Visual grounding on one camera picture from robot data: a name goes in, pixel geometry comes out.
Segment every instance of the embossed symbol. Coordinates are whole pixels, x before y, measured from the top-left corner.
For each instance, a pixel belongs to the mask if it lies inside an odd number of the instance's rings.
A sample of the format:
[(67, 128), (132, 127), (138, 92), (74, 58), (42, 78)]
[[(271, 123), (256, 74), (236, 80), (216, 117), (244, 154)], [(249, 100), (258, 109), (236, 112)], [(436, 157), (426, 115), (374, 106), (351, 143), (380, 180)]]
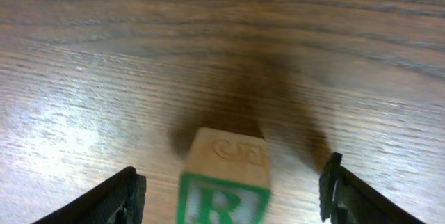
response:
[(236, 162), (246, 162), (256, 166), (265, 166), (265, 154), (261, 146), (228, 140), (215, 140), (213, 151), (223, 159)]

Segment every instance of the wooden block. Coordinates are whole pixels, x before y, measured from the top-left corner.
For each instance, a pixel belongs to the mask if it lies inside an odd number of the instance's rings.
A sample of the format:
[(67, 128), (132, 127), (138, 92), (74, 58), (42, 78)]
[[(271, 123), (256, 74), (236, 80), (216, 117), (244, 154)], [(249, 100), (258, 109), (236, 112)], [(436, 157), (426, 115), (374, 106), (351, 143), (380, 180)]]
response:
[(201, 128), (179, 189), (177, 224), (257, 224), (270, 198), (267, 143)]

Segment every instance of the wooden table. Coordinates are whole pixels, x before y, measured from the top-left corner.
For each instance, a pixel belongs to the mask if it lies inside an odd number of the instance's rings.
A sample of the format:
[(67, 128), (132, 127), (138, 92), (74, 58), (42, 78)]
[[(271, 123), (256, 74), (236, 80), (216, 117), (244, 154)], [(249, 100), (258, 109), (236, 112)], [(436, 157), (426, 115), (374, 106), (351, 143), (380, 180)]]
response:
[(267, 223), (321, 223), (343, 165), (445, 218), (445, 0), (0, 0), (0, 223), (30, 223), (125, 166), (171, 224), (196, 129), (261, 132)]

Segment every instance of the block top face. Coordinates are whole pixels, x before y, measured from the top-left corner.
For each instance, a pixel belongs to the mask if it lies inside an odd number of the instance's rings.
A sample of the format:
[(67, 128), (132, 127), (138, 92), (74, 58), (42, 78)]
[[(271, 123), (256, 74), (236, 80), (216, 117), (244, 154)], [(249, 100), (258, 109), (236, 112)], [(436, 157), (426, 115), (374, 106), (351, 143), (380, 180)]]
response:
[(269, 189), (267, 142), (203, 127), (188, 154), (186, 172)]

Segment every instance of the table surface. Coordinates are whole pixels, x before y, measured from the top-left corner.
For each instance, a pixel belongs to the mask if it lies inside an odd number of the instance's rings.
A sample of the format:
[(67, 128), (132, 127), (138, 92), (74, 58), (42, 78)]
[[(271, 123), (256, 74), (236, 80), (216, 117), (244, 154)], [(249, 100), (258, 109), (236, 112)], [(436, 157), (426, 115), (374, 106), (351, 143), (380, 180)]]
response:
[(0, 0), (0, 222), (30, 223), (125, 166), (174, 223), (201, 126), (262, 134), (267, 223), (321, 223), (343, 165), (445, 218), (445, 0)]

